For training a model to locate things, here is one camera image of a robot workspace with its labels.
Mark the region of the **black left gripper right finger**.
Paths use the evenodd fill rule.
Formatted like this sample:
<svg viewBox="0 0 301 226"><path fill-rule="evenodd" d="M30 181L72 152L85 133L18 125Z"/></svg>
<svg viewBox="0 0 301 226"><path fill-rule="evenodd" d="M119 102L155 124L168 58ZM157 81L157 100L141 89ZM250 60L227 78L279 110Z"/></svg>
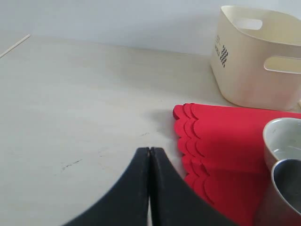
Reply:
<svg viewBox="0 0 301 226"><path fill-rule="evenodd" d="M150 208L154 226L234 226L177 173L164 149L150 149Z"/></svg>

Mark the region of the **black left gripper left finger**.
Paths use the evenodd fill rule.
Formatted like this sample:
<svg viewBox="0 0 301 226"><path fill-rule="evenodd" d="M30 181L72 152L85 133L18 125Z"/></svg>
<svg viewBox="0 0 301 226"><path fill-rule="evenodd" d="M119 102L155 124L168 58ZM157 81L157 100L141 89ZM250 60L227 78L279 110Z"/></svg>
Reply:
<svg viewBox="0 0 301 226"><path fill-rule="evenodd" d="M115 185L66 226L146 226L150 149L138 148Z"/></svg>

